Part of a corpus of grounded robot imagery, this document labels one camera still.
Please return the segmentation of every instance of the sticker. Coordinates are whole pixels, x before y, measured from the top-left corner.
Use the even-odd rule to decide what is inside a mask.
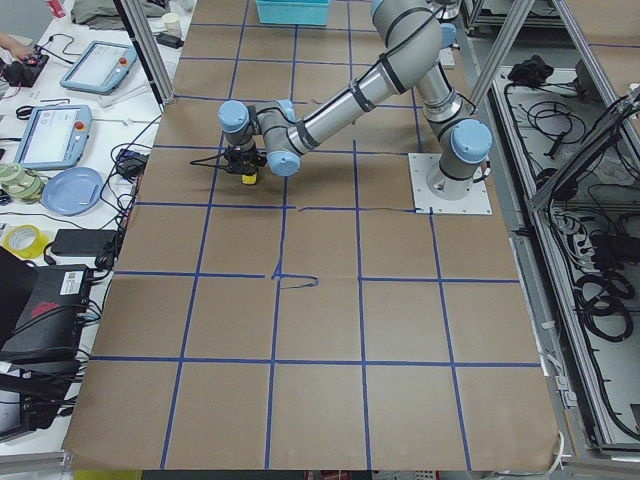
[[[83,272],[81,271],[65,273],[62,288],[60,288],[60,295],[76,295],[80,293],[83,277],[82,273]]]

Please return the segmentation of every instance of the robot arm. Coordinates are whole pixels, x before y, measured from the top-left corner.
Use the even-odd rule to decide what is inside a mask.
[[[451,199],[459,196],[461,184],[473,177],[486,157],[491,134],[484,125],[468,118],[461,97],[440,66],[439,10],[432,11],[425,0],[375,0],[371,11],[387,50],[364,75],[314,112],[296,120],[288,100],[255,106],[231,100],[222,105],[218,115],[231,147],[226,155],[231,169],[234,165],[253,164],[257,168],[264,164],[254,141],[255,135],[262,135],[273,173],[293,175],[300,168],[302,155],[391,95],[415,86],[444,151],[433,182],[434,192]]]

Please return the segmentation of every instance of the light blue plastic container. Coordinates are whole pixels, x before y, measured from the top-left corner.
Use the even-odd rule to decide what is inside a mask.
[[[326,25],[331,0],[256,0],[262,23]]]

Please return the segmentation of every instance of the gray cloth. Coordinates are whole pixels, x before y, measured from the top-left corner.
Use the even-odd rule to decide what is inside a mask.
[[[147,17],[161,17],[169,12],[164,0],[139,0]],[[74,23],[88,25],[99,30],[121,30],[124,28],[113,0],[76,0],[71,9]]]

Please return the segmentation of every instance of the roll of tape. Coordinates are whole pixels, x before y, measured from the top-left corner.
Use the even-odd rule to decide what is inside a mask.
[[[47,236],[33,225],[22,225],[9,230],[4,238],[4,248],[25,259],[42,255],[48,243]]]

